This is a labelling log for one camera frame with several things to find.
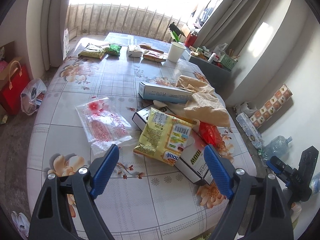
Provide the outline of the yellow snack bag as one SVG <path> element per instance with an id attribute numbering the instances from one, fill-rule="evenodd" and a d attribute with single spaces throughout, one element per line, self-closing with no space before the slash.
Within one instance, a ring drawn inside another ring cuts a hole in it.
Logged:
<path id="1" fill-rule="evenodd" d="M 193 127 L 192 122 L 152 107 L 133 152 L 174 166 L 187 146 Z"/>

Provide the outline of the red foil snack bag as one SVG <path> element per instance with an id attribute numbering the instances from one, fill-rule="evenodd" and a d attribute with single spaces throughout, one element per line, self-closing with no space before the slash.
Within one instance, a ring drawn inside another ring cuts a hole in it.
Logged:
<path id="1" fill-rule="evenodd" d="M 207 144 L 213 145 L 220 154 L 226 150 L 225 142 L 216 126 L 200 122 L 199 135 Z"/>

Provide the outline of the white paper cup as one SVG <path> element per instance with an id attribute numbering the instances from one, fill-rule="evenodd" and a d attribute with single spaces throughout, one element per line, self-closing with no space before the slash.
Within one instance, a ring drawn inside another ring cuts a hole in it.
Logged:
<path id="1" fill-rule="evenodd" d="M 179 58 L 182 56 L 183 52 L 186 50 L 186 47 L 179 42 L 172 41 L 167 60 L 176 63 Z"/>

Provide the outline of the small green packet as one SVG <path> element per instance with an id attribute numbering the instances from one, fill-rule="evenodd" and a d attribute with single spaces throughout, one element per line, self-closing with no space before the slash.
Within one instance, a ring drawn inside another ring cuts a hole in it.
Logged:
<path id="1" fill-rule="evenodd" d="M 120 50 L 121 50 L 122 46 L 118 45 L 118 44 L 109 44 L 107 46 L 107 51 L 106 53 L 108 55 L 114 55 L 114 56 L 119 56 L 120 55 Z"/>

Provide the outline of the large clear water jug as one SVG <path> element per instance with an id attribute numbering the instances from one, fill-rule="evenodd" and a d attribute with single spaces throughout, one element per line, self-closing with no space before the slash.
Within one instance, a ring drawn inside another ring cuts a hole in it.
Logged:
<path id="1" fill-rule="evenodd" d="M 270 141 L 269 144 L 263 146 L 261 150 L 261 156 L 264 161 L 271 159 L 273 156 L 278 158 L 283 157 L 289 152 L 289 143 L 292 141 L 292 137 L 285 138 L 282 135 L 277 136 Z"/>

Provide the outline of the patterned tile roll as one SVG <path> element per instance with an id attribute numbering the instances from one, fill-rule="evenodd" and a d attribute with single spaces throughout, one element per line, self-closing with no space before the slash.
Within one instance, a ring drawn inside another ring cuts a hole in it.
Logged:
<path id="1" fill-rule="evenodd" d="M 284 83 L 274 95 L 267 100 L 251 117 L 251 123 L 255 128 L 259 128 L 267 122 L 292 96 L 291 90 Z"/>

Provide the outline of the clear red printed plastic bag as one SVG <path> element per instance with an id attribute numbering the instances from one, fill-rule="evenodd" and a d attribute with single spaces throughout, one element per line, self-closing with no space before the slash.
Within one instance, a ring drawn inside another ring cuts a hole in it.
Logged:
<path id="1" fill-rule="evenodd" d="M 130 123 L 116 110 L 110 98 L 96 99 L 75 109 L 94 155 L 105 153 L 113 144 L 132 140 Z"/>

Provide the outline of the red gift bag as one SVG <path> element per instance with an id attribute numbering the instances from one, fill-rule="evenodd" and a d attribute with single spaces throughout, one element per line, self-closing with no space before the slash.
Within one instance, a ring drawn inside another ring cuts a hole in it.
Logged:
<path id="1" fill-rule="evenodd" d="M 1 74 L 1 106 L 9 115 L 16 115 L 20 111 L 20 94 L 30 82 L 25 64 L 12 60 Z"/>

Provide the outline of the white egg carton pack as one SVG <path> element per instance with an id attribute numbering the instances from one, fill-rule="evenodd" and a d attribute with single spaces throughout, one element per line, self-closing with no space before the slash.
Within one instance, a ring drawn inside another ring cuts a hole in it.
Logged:
<path id="1" fill-rule="evenodd" d="M 252 145 L 258 150 L 263 147 L 263 139 L 261 134 L 257 131 L 253 123 L 250 121 L 245 113 L 240 113 L 236 117 L 236 121 L 244 130 L 245 134 L 248 136 Z"/>

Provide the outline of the beige paper bag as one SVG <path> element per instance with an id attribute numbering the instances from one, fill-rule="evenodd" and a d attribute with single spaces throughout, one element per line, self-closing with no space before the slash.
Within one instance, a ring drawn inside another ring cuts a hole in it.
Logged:
<path id="1" fill-rule="evenodd" d="M 206 82 L 180 75 L 176 87 L 191 92 L 191 99 L 185 104 L 185 116 L 218 127 L 230 127 L 229 114 L 215 89 Z"/>

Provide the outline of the light blue long box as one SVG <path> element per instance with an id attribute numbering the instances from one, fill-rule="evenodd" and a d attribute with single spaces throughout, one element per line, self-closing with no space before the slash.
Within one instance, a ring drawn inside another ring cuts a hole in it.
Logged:
<path id="1" fill-rule="evenodd" d="M 189 100 L 193 99 L 192 92 L 147 82 L 139 83 L 138 93 L 146 100 L 157 100 L 172 103 L 186 104 Z"/>

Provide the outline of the dark grey cabinet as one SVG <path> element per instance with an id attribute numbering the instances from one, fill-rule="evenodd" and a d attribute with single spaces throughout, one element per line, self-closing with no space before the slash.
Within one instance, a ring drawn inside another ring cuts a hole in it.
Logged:
<path id="1" fill-rule="evenodd" d="M 202 58 L 190 55 L 188 61 L 200 68 L 203 75 L 218 92 L 223 89 L 223 86 L 231 77 L 231 72 L 227 69 L 220 68 L 218 65 L 209 63 Z"/>

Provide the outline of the white black KUYAN box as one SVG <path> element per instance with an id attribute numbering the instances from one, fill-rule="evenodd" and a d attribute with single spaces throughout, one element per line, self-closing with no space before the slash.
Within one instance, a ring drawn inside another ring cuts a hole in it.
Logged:
<path id="1" fill-rule="evenodd" d="M 141 131 L 147 123 L 151 107 L 154 107 L 154 105 L 138 110 L 132 117 L 132 121 Z M 185 150 L 175 164 L 192 183 L 200 186 L 210 185 L 213 182 L 213 177 L 203 157 L 206 145 L 202 138 L 192 129 Z"/>

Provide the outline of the floral tablecloth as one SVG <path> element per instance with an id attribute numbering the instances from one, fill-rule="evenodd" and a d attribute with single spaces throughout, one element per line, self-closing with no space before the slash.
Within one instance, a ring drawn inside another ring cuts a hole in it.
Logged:
<path id="1" fill-rule="evenodd" d="M 118 44 L 119 56 L 100 59 L 78 57 L 89 43 Z M 206 236 L 218 223 L 227 200 L 218 199 L 212 208 L 200 204 L 198 186 L 177 168 L 133 152 L 140 129 L 131 122 L 134 113 L 150 102 L 138 94 L 138 85 L 173 85 L 180 75 L 206 77 L 191 62 L 157 63 L 127 56 L 129 44 L 147 43 L 168 51 L 164 42 L 139 36 L 110 33 L 80 36 L 50 82 L 37 112 L 27 161 L 28 204 L 34 209 L 49 171 L 77 170 L 95 158 L 86 138 L 76 106 L 108 97 L 130 122 L 132 140 L 120 149 L 119 161 L 129 174 L 114 172 L 96 205 L 116 239 L 192 239 Z"/>

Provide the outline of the grey left curtain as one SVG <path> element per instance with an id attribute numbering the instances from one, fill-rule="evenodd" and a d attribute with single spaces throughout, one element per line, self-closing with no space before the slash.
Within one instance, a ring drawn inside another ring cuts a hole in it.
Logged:
<path id="1" fill-rule="evenodd" d="M 29 0 L 26 39 L 33 77 L 40 77 L 50 67 L 63 62 L 67 9 L 69 0 Z"/>

